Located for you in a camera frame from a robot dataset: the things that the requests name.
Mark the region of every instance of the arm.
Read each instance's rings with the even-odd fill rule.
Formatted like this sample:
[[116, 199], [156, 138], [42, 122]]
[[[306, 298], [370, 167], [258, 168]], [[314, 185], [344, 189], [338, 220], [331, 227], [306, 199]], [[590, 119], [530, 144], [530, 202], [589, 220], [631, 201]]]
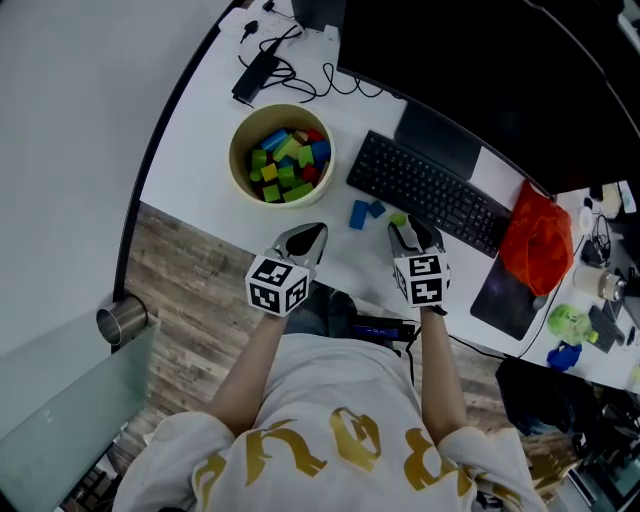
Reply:
[[255, 422], [287, 318], [265, 315], [222, 382], [207, 412], [237, 437]]
[[443, 318], [421, 308], [422, 421], [436, 445], [467, 425], [462, 385]]

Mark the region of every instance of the cable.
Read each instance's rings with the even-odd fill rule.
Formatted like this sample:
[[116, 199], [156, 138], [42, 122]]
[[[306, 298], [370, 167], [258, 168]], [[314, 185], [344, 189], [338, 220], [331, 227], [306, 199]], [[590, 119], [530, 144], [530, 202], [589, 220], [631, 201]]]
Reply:
[[494, 359], [499, 359], [500, 361], [504, 361], [506, 359], [506, 357], [500, 357], [497, 356], [495, 354], [487, 354], [486, 352], [483, 352], [482, 350], [478, 350], [476, 347], [474, 347], [473, 345], [469, 345], [468, 343], [465, 343], [464, 341], [456, 338], [455, 336], [451, 336], [451, 334], [449, 334], [450, 338], [453, 338], [454, 340], [456, 340], [458, 343], [461, 343], [462, 345], [464, 345], [465, 347], [469, 347], [471, 350], [476, 351], [478, 354], [481, 354], [483, 356], [486, 357], [493, 357]]
[[[578, 251], [580, 250], [580, 247], [582, 246], [582, 242], [584, 242], [584, 235], [582, 235], [582, 238], [580, 238], [580, 242], [578, 243], [578, 248], [575, 250], [575, 252], [573, 253], [573, 257], [576, 257], [576, 254], [578, 254]], [[544, 314], [544, 318], [542, 319], [542, 323], [540, 324], [540, 328], [538, 329], [538, 332], [536, 333], [536, 335], [533, 337], [533, 340], [531, 340], [531, 343], [529, 343], [529, 345], [527, 346], [527, 348], [525, 349], [525, 351], [520, 354], [518, 356], [518, 359], [522, 359], [524, 357], [524, 355], [529, 352], [529, 349], [533, 346], [533, 344], [536, 342], [536, 340], [538, 339], [538, 336], [540, 335], [540, 332], [542, 331], [542, 328], [544, 327], [546, 321], [547, 321], [547, 316], [549, 316], [549, 312], [551, 311], [551, 306], [553, 305], [553, 301], [556, 299], [556, 295], [558, 295], [558, 292], [560, 291], [560, 287], [562, 286], [562, 283], [564, 282], [565, 278], [566, 278], [566, 274], [565, 276], [560, 280], [560, 284], [558, 285], [558, 287], [556, 288], [556, 291], [553, 294], [553, 297], [551, 298], [551, 302], [549, 302], [549, 307], [547, 308], [547, 311]]]

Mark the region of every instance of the red bag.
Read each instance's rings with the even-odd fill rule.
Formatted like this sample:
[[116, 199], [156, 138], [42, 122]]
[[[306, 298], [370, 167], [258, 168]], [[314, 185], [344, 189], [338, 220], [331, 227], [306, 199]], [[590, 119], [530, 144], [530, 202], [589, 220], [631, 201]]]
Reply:
[[500, 256], [534, 295], [549, 294], [573, 265], [569, 214], [525, 181]]

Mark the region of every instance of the person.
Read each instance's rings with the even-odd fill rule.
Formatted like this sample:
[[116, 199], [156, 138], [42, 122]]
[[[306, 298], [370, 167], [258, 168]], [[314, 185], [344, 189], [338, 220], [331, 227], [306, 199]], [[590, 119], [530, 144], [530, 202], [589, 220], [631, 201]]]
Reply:
[[420, 311], [420, 403], [406, 363], [352, 339], [355, 311], [316, 285], [289, 317], [265, 315], [207, 410], [159, 424], [114, 510], [468, 511], [479, 492], [546, 510], [515, 429], [468, 425], [442, 316]]

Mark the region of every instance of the mousepad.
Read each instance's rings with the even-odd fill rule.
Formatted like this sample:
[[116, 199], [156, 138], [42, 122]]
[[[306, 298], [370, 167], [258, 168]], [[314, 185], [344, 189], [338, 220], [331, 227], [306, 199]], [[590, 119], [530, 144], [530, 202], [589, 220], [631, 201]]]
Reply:
[[522, 340], [538, 313], [532, 306], [534, 299], [529, 287], [509, 272], [498, 256], [471, 306], [471, 314]]

